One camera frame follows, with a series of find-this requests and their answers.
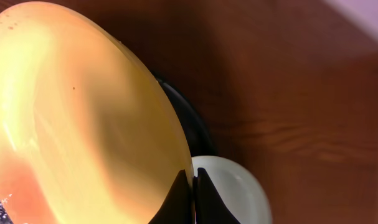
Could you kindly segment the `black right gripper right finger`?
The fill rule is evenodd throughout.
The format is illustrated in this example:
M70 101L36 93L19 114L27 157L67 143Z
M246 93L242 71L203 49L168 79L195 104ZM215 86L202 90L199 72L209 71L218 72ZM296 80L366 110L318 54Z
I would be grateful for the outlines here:
M240 224L226 207L204 168L194 178L194 203L197 224Z

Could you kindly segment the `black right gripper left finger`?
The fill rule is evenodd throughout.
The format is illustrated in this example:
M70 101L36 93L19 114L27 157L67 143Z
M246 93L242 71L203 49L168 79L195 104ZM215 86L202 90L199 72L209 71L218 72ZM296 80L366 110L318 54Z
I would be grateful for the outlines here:
M158 212L149 224L192 224L192 194L186 171L180 170Z

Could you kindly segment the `yellow plate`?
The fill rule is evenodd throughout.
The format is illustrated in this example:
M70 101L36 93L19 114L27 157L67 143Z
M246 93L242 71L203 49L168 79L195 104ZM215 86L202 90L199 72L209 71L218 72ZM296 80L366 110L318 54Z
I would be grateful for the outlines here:
M13 223L147 223L189 147L157 80L90 19L0 13L0 205Z

